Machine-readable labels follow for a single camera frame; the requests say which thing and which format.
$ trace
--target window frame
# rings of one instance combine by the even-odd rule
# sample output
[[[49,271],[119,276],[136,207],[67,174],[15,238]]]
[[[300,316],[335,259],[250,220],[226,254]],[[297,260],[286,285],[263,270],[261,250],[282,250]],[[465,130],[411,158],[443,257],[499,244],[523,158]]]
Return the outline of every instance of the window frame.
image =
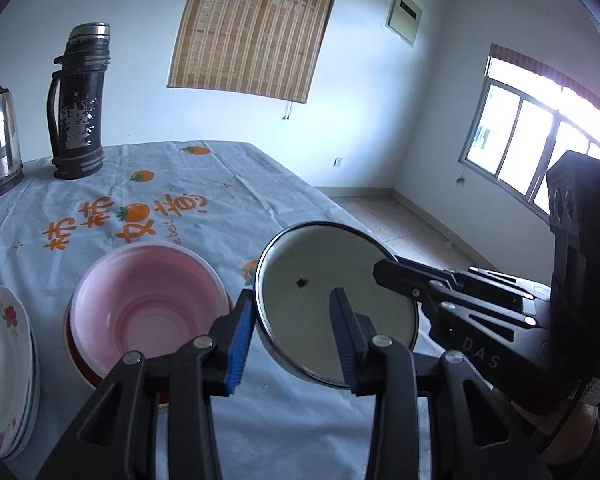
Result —
[[[477,133],[478,126],[480,124],[480,119],[482,118],[482,114],[484,113],[484,107],[487,103],[487,96],[489,94],[489,90],[491,86],[497,86],[502,88],[503,90],[509,91],[512,94],[517,95],[520,98],[520,102],[518,103],[518,111],[516,113],[516,117],[513,121],[513,126],[511,127],[511,131],[509,133],[509,138],[507,139],[507,144],[502,153],[502,157],[498,164],[498,168],[495,173],[490,173],[485,170],[483,167],[479,166],[475,162],[472,162],[467,158],[469,154],[469,150],[471,149],[471,145],[474,142],[474,137]],[[516,130],[516,126],[518,125],[518,119],[520,118],[520,111],[522,110],[522,105],[524,101],[529,101],[532,104],[537,105],[538,107],[547,110],[552,114],[554,120],[552,122],[551,130],[547,135],[546,141],[544,143],[544,148],[542,149],[542,155],[538,160],[538,166],[536,167],[536,171],[534,172],[534,176],[531,179],[531,183],[529,183],[529,187],[526,190],[526,194],[520,193],[517,189],[513,188],[503,180],[498,178],[500,171],[502,170],[502,166],[504,164],[504,160],[509,152],[509,147],[511,144],[511,140],[513,138],[513,133]],[[597,145],[600,148],[600,142],[594,139],[591,135],[589,135],[585,130],[579,127],[576,123],[571,121],[569,118],[562,115],[558,110],[555,110],[543,102],[539,101],[535,97],[523,92],[522,90],[518,90],[513,86],[510,86],[502,81],[498,81],[497,79],[492,79],[488,76],[485,76],[484,83],[482,84],[482,91],[480,92],[480,100],[478,101],[478,106],[476,108],[474,119],[472,121],[471,127],[469,129],[469,134],[464,142],[464,146],[462,147],[462,152],[460,153],[460,157],[458,158],[458,162],[466,165],[471,170],[474,170],[476,173],[480,174],[487,180],[497,184],[500,188],[507,191],[511,196],[513,196],[520,203],[524,204],[528,209],[533,211],[536,215],[538,215],[545,223],[549,223],[549,215],[544,212],[539,206],[534,203],[536,195],[538,194],[538,190],[542,184],[542,180],[547,172],[549,162],[551,160],[551,156],[554,152],[555,141],[557,139],[558,129],[560,127],[560,123],[564,122],[569,126],[575,128],[578,132],[580,132],[588,141],[589,145],[587,147],[586,153],[589,153],[590,147],[592,144]]]

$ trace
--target das logo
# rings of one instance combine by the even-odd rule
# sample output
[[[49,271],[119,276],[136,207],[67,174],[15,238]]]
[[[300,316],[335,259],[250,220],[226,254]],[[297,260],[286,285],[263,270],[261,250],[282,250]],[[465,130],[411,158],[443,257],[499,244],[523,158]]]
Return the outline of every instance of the das logo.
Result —
[[[496,368],[498,366],[498,362],[500,361],[500,356],[496,354],[487,353],[484,346],[478,348],[478,345],[474,347],[474,340],[470,337],[464,338],[464,343],[462,343],[462,350],[464,354],[469,357],[471,355],[474,358],[480,359],[483,363],[486,363],[489,368]]]

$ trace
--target orange persimmon print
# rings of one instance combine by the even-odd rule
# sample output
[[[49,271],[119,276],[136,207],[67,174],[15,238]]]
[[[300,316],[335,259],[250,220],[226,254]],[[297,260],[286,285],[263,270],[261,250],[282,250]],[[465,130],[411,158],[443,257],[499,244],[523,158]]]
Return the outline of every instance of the orange persimmon print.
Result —
[[[155,173],[149,170],[136,171],[129,180],[134,182],[150,182],[154,179]]]
[[[211,153],[209,148],[203,148],[202,146],[187,146],[182,149],[183,152],[189,153],[189,155],[208,155]]]
[[[149,216],[151,209],[147,204],[135,203],[121,207],[116,216],[120,221],[138,223]]]
[[[256,276],[257,260],[251,260],[242,266],[242,277],[244,278],[244,286],[253,285],[253,279]]]

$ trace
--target white wall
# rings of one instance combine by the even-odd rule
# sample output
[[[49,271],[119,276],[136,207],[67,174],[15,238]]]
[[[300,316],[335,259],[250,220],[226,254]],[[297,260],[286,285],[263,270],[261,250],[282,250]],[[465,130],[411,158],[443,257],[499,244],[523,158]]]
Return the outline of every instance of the white wall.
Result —
[[[600,37],[573,9],[551,15],[498,0],[451,0],[435,69],[395,189],[503,272],[549,283],[549,227],[458,156],[469,133],[491,43],[564,72],[600,96]]]
[[[390,187],[429,75],[447,0],[422,8],[414,48],[384,24],[391,0],[336,0],[306,105],[166,87],[186,0],[12,0],[0,16],[0,85],[11,89],[24,160],[51,154],[53,59],[83,22],[111,26],[103,144],[252,142],[314,186]],[[334,168],[336,156],[343,158]]]

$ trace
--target tablecloth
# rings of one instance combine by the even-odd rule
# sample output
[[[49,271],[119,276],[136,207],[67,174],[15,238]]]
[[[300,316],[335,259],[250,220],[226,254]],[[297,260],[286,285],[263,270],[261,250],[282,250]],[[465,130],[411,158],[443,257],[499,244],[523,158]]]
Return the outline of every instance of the tablecloth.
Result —
[[[286,227],[330,220],[367,231],[247,143],[156,142],[109,146],[105,154],[98,173],[74,181],[54,178],[48,158],[28,162],[24,181],[0,197],[0,283],[27,309],[42,370],[31,441],[10,463],[21,480],[35,477],[91,393],[67,355],[62,318],[80,277],[107,251],[139,240],[182,245],[211,264],[235,302],[252,285],[265,245]],[[421,321],[416,349],[440,354]],[[242,384],[212,401],[224,478],[362,479],[373,402],[290,375],[254,334]],[[165,411],[159,479],[167,478]],[[426,434],[425,416],[421,427]]]

